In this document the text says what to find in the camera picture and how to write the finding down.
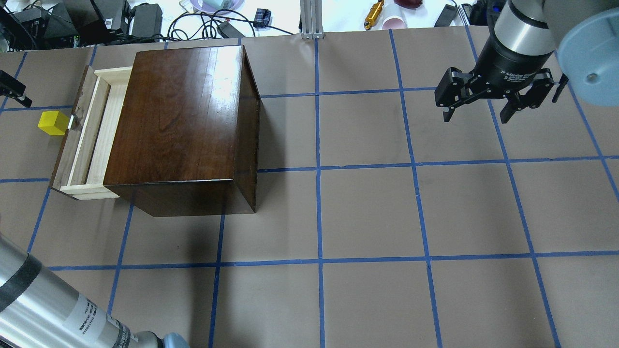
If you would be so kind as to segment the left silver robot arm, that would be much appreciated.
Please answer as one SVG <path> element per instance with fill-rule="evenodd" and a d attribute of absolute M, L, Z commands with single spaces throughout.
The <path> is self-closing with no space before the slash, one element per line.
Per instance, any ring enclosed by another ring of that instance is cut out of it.
<path fill-rule="evenodd" d="M 131 70 L 85 68 L 51 189 L 76 200 L 116 197 L 103 178 Z M 0 248 L 3 348 L 188 347 L 177 333 L 134 333 L 4 236 Z"/>

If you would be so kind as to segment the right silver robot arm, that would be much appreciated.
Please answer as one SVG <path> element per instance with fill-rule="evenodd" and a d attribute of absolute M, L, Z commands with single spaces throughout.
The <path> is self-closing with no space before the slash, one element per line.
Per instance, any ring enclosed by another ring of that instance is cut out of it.
<path fill-rule="evenodd" d="M 553 101 L 571 83 L 584 101 L 618 105 L 619 9 L 616 0 L 509 0 L 489 29 L 469 73 L 449 68 L 435 89 L 436 106 L 449 122 L 457 108 L 479 99 L 507 99 L 503 124 L 537 108 L 554 84 L 548 58 L 556 54 L 563 73 Z"/>

